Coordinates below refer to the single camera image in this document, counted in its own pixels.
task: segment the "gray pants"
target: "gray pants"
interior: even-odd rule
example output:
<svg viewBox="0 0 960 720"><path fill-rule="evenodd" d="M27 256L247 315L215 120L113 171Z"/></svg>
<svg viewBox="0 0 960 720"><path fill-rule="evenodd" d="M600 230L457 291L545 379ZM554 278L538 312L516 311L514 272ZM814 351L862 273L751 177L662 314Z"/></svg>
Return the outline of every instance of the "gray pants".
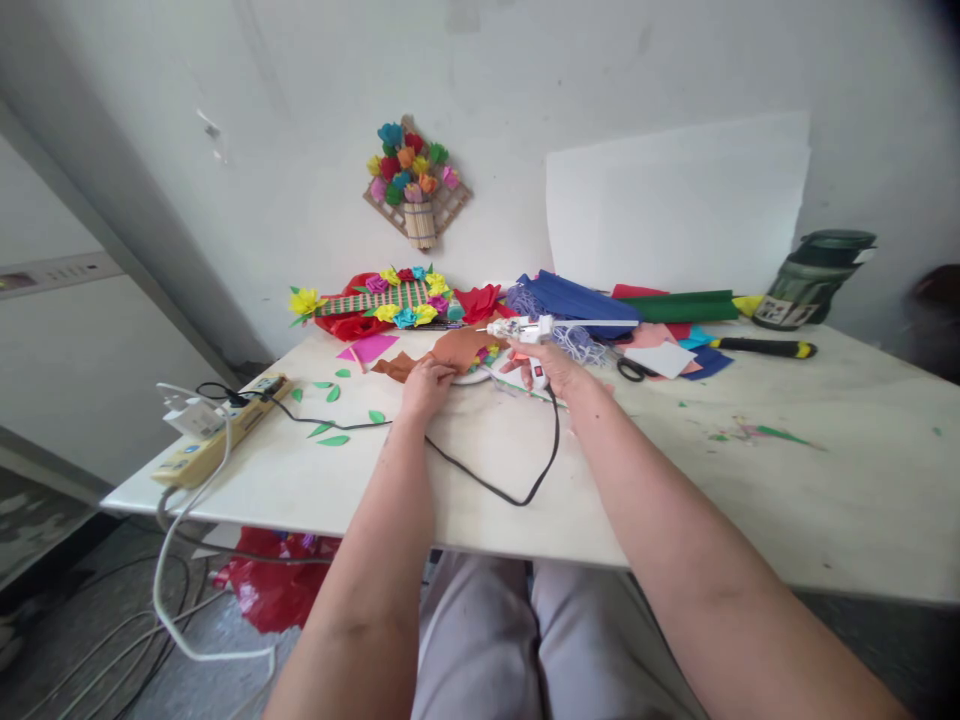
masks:
<svg viewBox="0 0 960 720"><path fill-rule="evenodd" d="M444 552L420 607L416 720L706 718L625 573Z"/></svg>

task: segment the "person's left hand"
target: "person's left hand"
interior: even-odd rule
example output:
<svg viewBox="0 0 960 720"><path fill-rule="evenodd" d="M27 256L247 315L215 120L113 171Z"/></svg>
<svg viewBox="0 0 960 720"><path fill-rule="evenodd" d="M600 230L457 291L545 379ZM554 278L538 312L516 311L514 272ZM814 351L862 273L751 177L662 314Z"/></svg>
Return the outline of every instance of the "person's left hand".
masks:
<svg viewBox="0 0 960 720"><path fill-rule="evenodd" d="M426 357L410 371L403 386L403 404L397 417L426 423L447 401L450 383L457 371L433 357Z"/></svg>

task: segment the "white board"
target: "white board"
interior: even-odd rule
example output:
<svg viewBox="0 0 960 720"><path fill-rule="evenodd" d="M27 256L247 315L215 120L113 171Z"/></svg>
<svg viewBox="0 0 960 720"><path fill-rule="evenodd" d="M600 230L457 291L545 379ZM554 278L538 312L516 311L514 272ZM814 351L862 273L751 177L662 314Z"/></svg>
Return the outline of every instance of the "white board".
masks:
<svg viewBox="0 0 960 720"><path fill-rule="evenodd" d="M764 292L794 236L809 116L628 138L547 157L557 273L684 292Z"/></svg>

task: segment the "thermos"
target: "thermos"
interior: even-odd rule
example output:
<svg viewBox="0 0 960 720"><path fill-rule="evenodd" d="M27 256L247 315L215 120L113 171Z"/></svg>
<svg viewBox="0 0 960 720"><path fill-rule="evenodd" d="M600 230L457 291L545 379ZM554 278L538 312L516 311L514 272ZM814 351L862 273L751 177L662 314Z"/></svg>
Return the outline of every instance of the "thermos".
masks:
<svg viewBox="0 0 960 720"><path fill-rule="evenodd" d="M876 239L861 230L817 230L804 237L783 261L753 322L771 330L823 322L837 290L876 253Z"/></svg>

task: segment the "screwdriver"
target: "screwdriver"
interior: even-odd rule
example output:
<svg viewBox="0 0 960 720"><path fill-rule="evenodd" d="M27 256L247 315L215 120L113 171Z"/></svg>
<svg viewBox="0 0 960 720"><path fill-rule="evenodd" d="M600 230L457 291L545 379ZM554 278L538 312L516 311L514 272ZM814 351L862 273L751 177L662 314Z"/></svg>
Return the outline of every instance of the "screwdriver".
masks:
<svg viewBox="0 0 960 720"><path fill-rule="evenodd" d="M720 350L743 350L745 352L776 355L806 360L817 354L817 346L803 340L752 340L750 338L717 338L710 347Z"/></svg>

